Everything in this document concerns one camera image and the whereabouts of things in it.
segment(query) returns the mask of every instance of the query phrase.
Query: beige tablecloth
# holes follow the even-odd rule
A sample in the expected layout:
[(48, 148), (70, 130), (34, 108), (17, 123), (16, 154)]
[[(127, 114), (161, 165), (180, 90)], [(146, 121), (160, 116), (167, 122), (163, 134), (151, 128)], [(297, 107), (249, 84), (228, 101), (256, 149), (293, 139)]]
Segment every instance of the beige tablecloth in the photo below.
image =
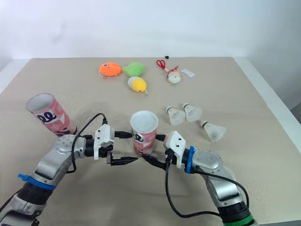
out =
[[(187, 145), (218, 153), (236, 179), (249, 191), (250, 210), (259, 223), (301, 219), (301, 157), (263, 99), (232, 58), (171, 58), (168, 68), (179, 65), (196, 75), (182, 75), (172, 85), (154, 58), (33, 59), (0, 95), (1, 201), (23, 182), (18, 173), (31, 174), (56, 139), (26, 110), (39, 93), (52, 93), (79, 128), (97, 112), (107, 115), (115, 130), (130, 131), (131, 115), (139, 110), (159, 118), (158, 133), (179, 131)], [(149, 96), (133, 92), (127, 76), (103, 79), (98, 67), (108, 61), (146, 66), (142, 77)], [(227, 128), (225, 137), (211, 144), (197, 123), (173, 127), (165, 107), (185, 102), (202, 107), (203, 120)], [(94, 134), (100, 121), (84, 134)], [(132, 140), (115, 141), (116, 157), (135, 156)], [(164, 156), (162, 142), (155, 154)], [(77, 161), (78, 170), (64, 177), (39, 217), (41, 225), (166, 226), (222, 225), (216, 216), (182, 219), (166, 199), (163, 170), (143, 159), (126, 166), (110, 166), (105, 159)], [(200, 176), (170, 170), (170, 192), (182, 213), (216, 211)]]

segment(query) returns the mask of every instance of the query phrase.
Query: paper cup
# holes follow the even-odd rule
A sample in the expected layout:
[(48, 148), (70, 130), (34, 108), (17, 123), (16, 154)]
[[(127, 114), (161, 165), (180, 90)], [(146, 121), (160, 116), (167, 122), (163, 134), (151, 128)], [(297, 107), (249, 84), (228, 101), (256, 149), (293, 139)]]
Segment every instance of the paper cup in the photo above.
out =
[(137, 154), (150, 154), (155, 148), (158, 118), (153, 112), (139, 111), (132, 115), (131, 127)]
[(39, 94), (31, 98), (26, 107), (57, 136), (74, 134), (77, 131), (77, 127), (52, 94)]

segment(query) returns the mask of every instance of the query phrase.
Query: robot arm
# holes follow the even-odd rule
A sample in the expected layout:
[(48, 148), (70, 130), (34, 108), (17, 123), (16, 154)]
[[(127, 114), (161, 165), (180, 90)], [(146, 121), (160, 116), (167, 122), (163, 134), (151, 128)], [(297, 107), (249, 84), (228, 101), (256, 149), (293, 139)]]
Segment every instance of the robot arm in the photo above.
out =
[[(157, 158), (150, 155), (143, 155), (143, 158), (150, 164), (167, 171), (171, 163), (175, 164), (177, 168), (185, 170), (186, 173), (202, 175), (209, 194), (219, 211), (219, 213), (206, 212), (206, 214), (215, 214), (221, 217), (224, 225), (257, 225), (248, 209), (248, 196), (246, 205), (237, 187), (237, 185), (241, 185), (234, 181), (232, 174), (223, 166), (220, 156), (213, 152), (200, 152), (193, 146), (186, 149), (186, 141), (177, 131), (173, 131), (166, 136), (164, 147), (167, 154), (165, 163), (158, 162)], [(174, 211), (180, 217), (198, 215), (183, 215), (177, 210)]]
[[(130, 138), (132, 134), (115, 132), (109, 125), (103, 124), (96, 131), (95, 139), (91, 135), (76, 139), (74, 158), (107, 158), (107, 163), (111, 165), (125, 165), (137, 160), (134, 157), (113, 158), (111, 151), (115, 137)], [(59, 137), (30, 176), (19, 174), (18, 177), (25, 181), (25, 184), (1, 207), (0, 226), (39, 224), (36, 217), (44, 210), (48, 198), (72, 164), (71, 147), (74, 139), (75, 135)]]

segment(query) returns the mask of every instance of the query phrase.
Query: green plush toy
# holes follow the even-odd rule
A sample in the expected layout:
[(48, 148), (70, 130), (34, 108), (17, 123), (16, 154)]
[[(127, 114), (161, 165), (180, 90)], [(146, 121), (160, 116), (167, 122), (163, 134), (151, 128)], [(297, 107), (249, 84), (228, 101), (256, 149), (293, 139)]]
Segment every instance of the green plush toy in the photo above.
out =
[(128, 66), (122, 68), (122, 70), (126, 72), (129, 77), (138, 77), (144, 72), (145, 67), (139, 62), (131, 62)]

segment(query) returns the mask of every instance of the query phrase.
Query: badminton shuttlecock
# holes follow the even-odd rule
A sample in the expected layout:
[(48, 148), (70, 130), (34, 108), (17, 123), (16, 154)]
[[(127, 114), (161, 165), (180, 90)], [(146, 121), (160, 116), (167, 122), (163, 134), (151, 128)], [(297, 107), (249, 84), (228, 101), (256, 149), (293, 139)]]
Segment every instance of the badminton shuttlecock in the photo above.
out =
[(183, 109), (186, 113), (186, 119), (189, 122), (199, 120), (203, 114), (203, 110), (201, 108), (191, 106), (188, 103), (183, 104)]
[(181, 110), (176, 110), (172, 106), (166, 108), (166, 112), (169, 117), (170, 124), (173, 126), (180, 125), (185, 119), (185, 112)]
[(207, 121), (201, 121), (201, 127), (203, 127), (204, 130), (206, 130), (206, 132), (212, 142), (216, 142), (219, 139), (221, 139), (226, 132), (225, 127), (216, 126), (211, 123), (208, 123)]

